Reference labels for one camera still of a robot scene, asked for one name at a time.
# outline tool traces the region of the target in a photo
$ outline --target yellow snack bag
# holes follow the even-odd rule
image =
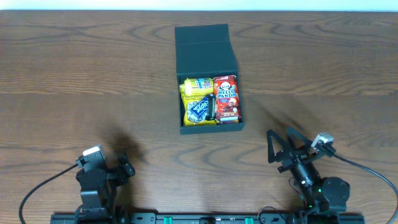
[[[206,95],[213,93],[212,78],[187,78],[184,81],[184,93],[187,96]]]
[[[181,91],[181,99],[185,108],[184,126],[216,125],[215,120],[206,120],[208,116],[208,99],[205,95],[187,96]]]

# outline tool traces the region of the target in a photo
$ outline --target dark green box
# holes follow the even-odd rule
[[[242,130],[244,127],[242,89],[239,87],[238,65],[229,40],[228,24],[176,27],[175,53],[178,92],[180,92],[179,85],[184,83],[187,78],[214,78],[223,75],[236,75],[242,114],[241,122],[236,124],[184,127],[185,109],[181,95],[178,94],[180,102],[180,134]]]

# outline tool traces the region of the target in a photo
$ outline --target red snack box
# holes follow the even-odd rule
[[[235,75],[214,77],[216,96],[216,121],[218,124],[238,123],[242,118],[239,90]]]

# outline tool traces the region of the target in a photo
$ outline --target cable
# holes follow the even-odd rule
[[[59,174],[57,174],[57,175],[55,175],[55,176],[53,176],[53,177],[51,177],[51,178],[49,178],[49,179],[47,179],[47,180],[41,182],[38,186],[36,186],[35,188],[33,188],[33,189],[25,196],[25,198],[24,198],[24,199],[22,200],[22,202],[21,202],[21,205],[19,206],[19,219],[21,220],[21,223],[22,223],[22,224],[26,224],[26,222],[25,222],[25,220],[24,220],[24,216],[23,216],[23,214],[22,214],[22,210],[24,209],[25,202],[26,202],[27,199],[33,194],[33,192],[35,192],[37,189],[39,189],[41,186],[45,185],[46,183],[50,182],[51,180],[53,180],[53,179],[55,179],[55,178],[61,176],[62,174],[64,174],[64,173],[70,171],[71,169],[75,168],[76,166],[77,166],[77,164],[75,164],[75,165],[73,165],[73,166],[67,168],[66,170],[62,171],[61,173],[59,173]]]
[[[390,220],[387,222],[387,224],[392,224],[392,222],[397,218],[397,215],[398,215],[398,189],[397,189],[397,187],[395,187],[394,184],[393,184],[390,180],[388,180],[387,178],[385,178],[383,175],[379,174],[378,172],[376,172],[376,171],[374,171],[374,170],[372,170],[372,169],[370,169],[370,168],[367,168],[366,166],[362,166],[361,164],[357,164],[356,162],[350,161],[350,160],[345,159],[345,158],[343,158],[343,157],[341,157],[341,156],[337,156],[337,155],[334,154],[334,153],[333,153],[332,155],[333,155],[334,157],[336,157],[337,159],[343,161],[343,162],[347,162],[347,163],[349,163],[349,164],[351,164],[351,165],[353,165],[353,166],[356,166],[356,167],[359,167],[359,168],[361,168],[361,169],[364,169],[364,170],[366,170],[366,171],[368,171],[368,172],[370,172],[370,173],[372,173],[372,174],[374,174],[374,175],[380,177],[382,180],[386,181],[387,184],[390,185],[390,187],[394,190],[394,192],[396,193],[396,196],[397,196],[397,206],[396,206],[396,210],[395,210],[394,214],[391,216]]]
[[[78,224],[79,222],[79,215],[80,215],[80,210],[83,207],[83,205],[80,205],[79,207],[77,207],[76,211],[75,211],[75,221],[73,222],[74,224]]]
[[[274,207],[272,207],[272,206],[265,206],[265,207],[262,208],[262,209],[260,210],[260,212],[257,214],[257,221],[259,221],[260,223],[265,224],[265,223],[263,223],[263,222],[260,220],[260,215],[261,215],[261,212],[262,212],[264,209],[266,209],[266,208],[272,208],[272,209],[274,209],[274,210],[279,214],[279,216],[280,216],[283,220],[285,220],[285,222],[287,221],[286,218],[283,217],[283,216],[280,214],[280,212],[279,212],[276,208],[274,208]]]
[[[296,193],[298,193],[298,196],[300,196],[300,198],[301,198],[301,201],[303,202],[303,205],[304,205],[304,207],[305,207],[305,200],[304,200],[304,196],[299,192],[299,190],[297,190],[296,188],[294,188],[293,186],[292,186],[292,184],[290,183],[290,180],[294,180],[294,183],[293,183],[293,185],[294,186],[297,186],[297,182],[296,182],[296,180],[294,179],[294,177],[291,177],[291,178],[289,178],[289,185],[290,185],[290,187],[296,192]]]

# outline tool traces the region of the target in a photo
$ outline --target open box lid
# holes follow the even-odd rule
[[[228,24],[175,28],[177,75],[237,74]]]

